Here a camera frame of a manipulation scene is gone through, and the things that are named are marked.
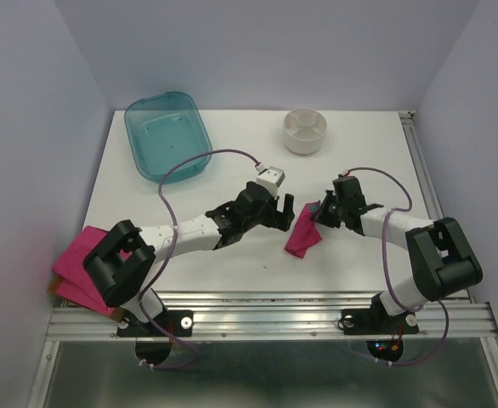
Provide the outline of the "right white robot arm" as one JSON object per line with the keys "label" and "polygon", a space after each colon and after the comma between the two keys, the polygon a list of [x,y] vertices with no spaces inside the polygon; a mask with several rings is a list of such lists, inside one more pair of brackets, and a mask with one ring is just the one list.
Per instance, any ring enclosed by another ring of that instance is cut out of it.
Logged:
{"label": "right white robot arm", "polygon": [[414,218],[407,210],[369,204],[352,175],[341,174],[334,180],[313,220],[400,247],[410,260],[409,278],[394,285],[386,271],[387,288],[371,299],[369,307],[342,311],[338,327],[347,335],[385,335],[398,329],[416,334],[416,312],[426,303],[483,279],[482,267],[457,220]]}

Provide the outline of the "pink paper napkin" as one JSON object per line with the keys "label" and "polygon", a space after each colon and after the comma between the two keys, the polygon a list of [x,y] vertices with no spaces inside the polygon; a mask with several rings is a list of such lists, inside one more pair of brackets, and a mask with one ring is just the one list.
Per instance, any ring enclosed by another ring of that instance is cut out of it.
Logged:
{"label": "pink paper napkin", "polygon": [[322,236],[311,219],[313,214],[309,211],[310,203],[305,204],[299,213],[285,246],[285,250],[295,258],[304,258],[309,248],[322,241]]}

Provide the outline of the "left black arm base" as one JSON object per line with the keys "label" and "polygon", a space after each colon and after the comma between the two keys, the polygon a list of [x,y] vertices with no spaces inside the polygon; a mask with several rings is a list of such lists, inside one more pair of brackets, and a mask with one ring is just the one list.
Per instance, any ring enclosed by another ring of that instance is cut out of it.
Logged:
{"label": "left black arm base", "polygon": [[168,309],[158,295],[149,291],[143,298],[145,313],[141,309],[138,297],[123,304],[125,313],[122,322],[117,325],[118,337],[166,337],[163,331],[175,337],[191,337],[194,325],[194,313],[190,309]]}

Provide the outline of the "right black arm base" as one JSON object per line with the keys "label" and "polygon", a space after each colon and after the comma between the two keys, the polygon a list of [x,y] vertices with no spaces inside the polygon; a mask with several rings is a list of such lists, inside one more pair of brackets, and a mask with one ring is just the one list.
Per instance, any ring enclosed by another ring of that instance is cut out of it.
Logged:
{"label": "right black arm base", "polygon": [[380,294],[371,299],[371,305],[367,308],[343,309],[338,328],[348,336],[370,336],[388,334],[417,334],[419,326],[413,313],[403,311],[391,316],[387,313]]}

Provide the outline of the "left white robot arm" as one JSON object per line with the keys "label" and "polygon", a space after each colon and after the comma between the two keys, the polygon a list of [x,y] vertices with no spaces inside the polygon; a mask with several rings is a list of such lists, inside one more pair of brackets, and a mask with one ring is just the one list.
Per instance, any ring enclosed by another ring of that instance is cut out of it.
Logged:
{"label": "left white robot arm", "polygon": [[294,219],[294,196],[279,198],[256,183],[233,201],[178,225],[137,227],[122,220],[108,231],[84,258],[82,266],[105,305],[131,313],[146,334],[160,333],[166,325],[165,307],[150,289],[156,280],[150,274],[175,256],[215,251],[239,242],[257,226],[287,232]]}

